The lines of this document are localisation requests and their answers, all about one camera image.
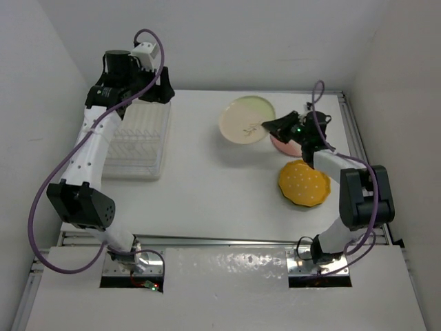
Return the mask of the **white pink floral plate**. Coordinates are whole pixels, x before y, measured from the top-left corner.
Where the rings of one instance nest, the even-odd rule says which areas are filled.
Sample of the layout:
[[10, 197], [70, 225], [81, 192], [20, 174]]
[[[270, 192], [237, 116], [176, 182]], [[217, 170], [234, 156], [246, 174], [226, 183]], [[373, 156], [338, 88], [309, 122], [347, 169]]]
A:
[[270, 141], [273, 144], [273, 146], [279, 152], [281, 152], [283, 154], [286, 154], [291, 157], [301, 157], [302, 156], [301, 147], [295, 141], [290, 141], [289, 143], [283, 143], [283, 142], [277, 140], [272, 135], [270, 136]]

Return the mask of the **orange dotted plate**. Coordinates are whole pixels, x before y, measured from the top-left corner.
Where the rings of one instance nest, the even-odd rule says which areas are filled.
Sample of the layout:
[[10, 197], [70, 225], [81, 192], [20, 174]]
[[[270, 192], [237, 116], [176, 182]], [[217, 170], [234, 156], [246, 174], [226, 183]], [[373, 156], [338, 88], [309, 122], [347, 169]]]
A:
[[308, 208], [324, 203], [331, 192], [331, 179], [310, 168], [304, 161], [285, 164], [278, 176], [278, 187], [284, 198]]

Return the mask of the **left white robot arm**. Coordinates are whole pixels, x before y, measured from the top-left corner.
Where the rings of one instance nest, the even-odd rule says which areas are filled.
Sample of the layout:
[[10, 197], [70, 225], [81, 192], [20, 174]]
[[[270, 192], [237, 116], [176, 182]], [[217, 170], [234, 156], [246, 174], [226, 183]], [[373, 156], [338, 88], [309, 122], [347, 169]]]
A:
[[155, 66], [156, 49], [108, 50], [103, 70], [85, 100], [74, 152], [59, 182], [45, 185], [63, 222], [89, 232], [119, 263], [135, 265], [141, 245], [116, 217], [116, 204], [101, 190], [103, 178], [160, 177], [170, 120], [168, 69]]

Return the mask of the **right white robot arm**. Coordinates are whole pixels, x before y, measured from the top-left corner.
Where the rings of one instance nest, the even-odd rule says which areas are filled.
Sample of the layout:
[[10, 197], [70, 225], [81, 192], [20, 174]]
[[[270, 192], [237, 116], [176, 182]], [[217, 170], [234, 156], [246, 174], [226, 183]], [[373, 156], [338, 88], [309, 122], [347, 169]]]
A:
[[350, 245], [360, 249], [375, 227], [395, 217], [386, 168], [337, 152], [326, 140], [330, 121], [331, 116], [311, 110], [304, 114], [293, 111], [262, 124], [280, 142], [299, 144], [303, 161], [339, 185], [338, 218], [316, 235], [310, 245], [314, 263], [355, 253]]

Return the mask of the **cream round plate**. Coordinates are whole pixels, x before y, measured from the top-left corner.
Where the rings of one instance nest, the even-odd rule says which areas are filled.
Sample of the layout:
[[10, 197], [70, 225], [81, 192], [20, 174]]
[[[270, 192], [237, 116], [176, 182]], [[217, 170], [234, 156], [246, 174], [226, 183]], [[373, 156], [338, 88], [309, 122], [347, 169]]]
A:
[[247, 145], [263, 140], [269, 133], [262, 123], [275, 118], [275, 109], [268, 100], [249, 95], [233, 100], [222, 111], [218, 127], [228, 141]]

